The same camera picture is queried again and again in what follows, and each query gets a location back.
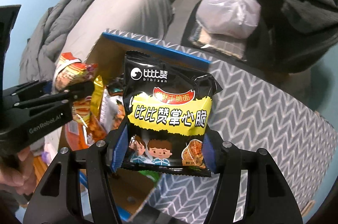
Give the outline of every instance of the white snack bag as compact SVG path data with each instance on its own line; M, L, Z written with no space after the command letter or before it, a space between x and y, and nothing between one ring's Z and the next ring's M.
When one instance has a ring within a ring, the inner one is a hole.
M256 0L202 0L196 20L209 33L244 39L257 27L260 12Z
M115 116L119 113L119 105L123 105L122 96L110 96L107 89L104 89L104 95L101 103L101 113L100 113L100 124L104 127L104 129L109 132L113 129L113 125L115 123Z

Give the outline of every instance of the gray and white chevron pattern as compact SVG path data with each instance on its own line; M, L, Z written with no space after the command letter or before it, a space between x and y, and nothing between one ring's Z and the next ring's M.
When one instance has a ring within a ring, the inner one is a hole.
M253 76L208 54L162 40L121 31L107 31L202 57L223 91L213 97L208 124L241 149L265 148L273 156L302 210L312 199L337 146L337 132L304 104ZM163 175L148 204L187 223L203 223L218 177ZM234 221L243 217L247 173Z

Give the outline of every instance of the human hand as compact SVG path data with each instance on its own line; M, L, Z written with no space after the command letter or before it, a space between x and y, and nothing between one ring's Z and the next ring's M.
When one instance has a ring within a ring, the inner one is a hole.
M18 153L19 170L0 163L0 190L16 190L19 195L31 194L36 187L37 178L35 176L33 160L34 156L29 147Z

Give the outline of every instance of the red label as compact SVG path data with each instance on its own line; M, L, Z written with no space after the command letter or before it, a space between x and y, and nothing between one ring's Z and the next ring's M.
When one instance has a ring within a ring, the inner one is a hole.
M158 87L155 87L153 95L163 103L180 105L188 103L189 101L193 100L195 98L195 91L190 90L183 94L172 94L170 92L163 91Z

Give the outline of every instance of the snack bag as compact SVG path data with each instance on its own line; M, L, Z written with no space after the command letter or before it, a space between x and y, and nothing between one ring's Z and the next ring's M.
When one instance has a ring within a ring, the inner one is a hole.
M88 124L70 121L65 125L65 135L72 150L89 148L95 142L104 139L107 132L94 114L90 115Z
M125 117L122 88L123 74L112 80L104 90L100 123L107 132L117 129Z
M99 75L94 80L94 92L92 94L92 100L90 101L90 111L97 118L100 115L100 106L103 94L104 94L104 83L102 80L102 76Z
M61 91L68 86L93 80L97 71L97 64L85 64L75 58L72 53L62 53L56 66L53 79L55 90ZM91 96L73 103L73 119L77 122L89 123Z
M130 142L124 167L206 176L204 132L212 96L221 90L211 74L128 51L123 102Z
M100 123L107 132L117 129L125 116L123 98L119 94L122 95L122 92L111 96L108 89L104 90Z

